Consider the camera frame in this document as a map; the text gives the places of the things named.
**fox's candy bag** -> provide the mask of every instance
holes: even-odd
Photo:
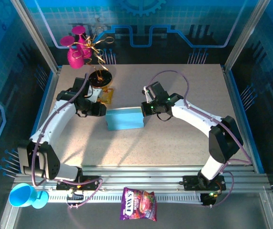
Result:
[[[148,193],[125,187],[121,199],[121,217],[125,219],[152,219],[156,221],[156,198]]]

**beige table surface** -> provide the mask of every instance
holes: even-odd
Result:
[[[141,106],[142,88],[158,72],[177,70],[189,80],[187,100],[214,115],[235,118],[220,65],[218,64],[142,64],[107,65],[113,75],[112,104],[121,108]],[[90,66],[72,69],[64,65],[51,109],[57,94],[73,86],[75,77],[93,72]],[[184,95],[185,80],[175,73],[163,73],[157,80],[169,94]],[[72,166],[87,165],[204,165],[209,157],[208,138],[187,122],[172,118],[160,121],[155,115],[144,119],[141,129],[108,131],[105,117],[74,116],[55,145],[60,161]],[[241,151],[233,158],[245,159]]]

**blue plastic cup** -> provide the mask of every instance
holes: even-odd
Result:
[[[34,208],[44,207],[49,199],[49,195],[45,191],[37,192],[37,190],[26,184],[21,183],[14,187],[9,194],[9,202],[14,207],[27,207],[32,205]]]

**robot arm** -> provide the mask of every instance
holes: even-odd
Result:
[[[35,144],[39,140],[42,128],[49,117],[58,110],[59,107],[73,98],[81,89],[84,79],[76,78],[74,85],[67,91],[62,91],[57,96],[55,106],[38,129],[38,131],[30,137],[28,141],[21,141],[18,146],[21,173],[31,175],[31,159]],[[49,122],[44,136],[41,138],[40,147],[36,156],[35,176],[49,180],[69,180],[74,181],[82,176],[82,171],[77,167],[72,167],[60,163],[57,155],[53,150],[56,141],[64,130],[68,121],[77,114],[79,117],[86,116],[104,116],[106,114],[106,106],[97,102],[98,96],[102,93],[102,89],[94,89],[90,87],[89,82],[84,86],[83,91],[75,98],[72,103],[68,103],[62,108],[58,114]]]
[[[211,119],[195,112],[199,110],[210,117],[225,124],[243,144],[235,120],[227,116],[221,118],[197,108],[187,101],[187,107],[182,96],[178,94],[168,95],[159,82],[144,87],[143,94],[146,102],[142,103],[143,116],[167,113],[170,116],[180,118],[201,130],[209,139],[210,157],[204,167],[199,171],[198,180],[200,187],[206,189],[209,184],[219,175],[220,170],[238,150],[239,147],[231,136]]]

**cyan box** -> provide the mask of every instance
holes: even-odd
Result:
[[[143,115],[140,107],[127,107],[107,110],[108,130],[143,128]]]

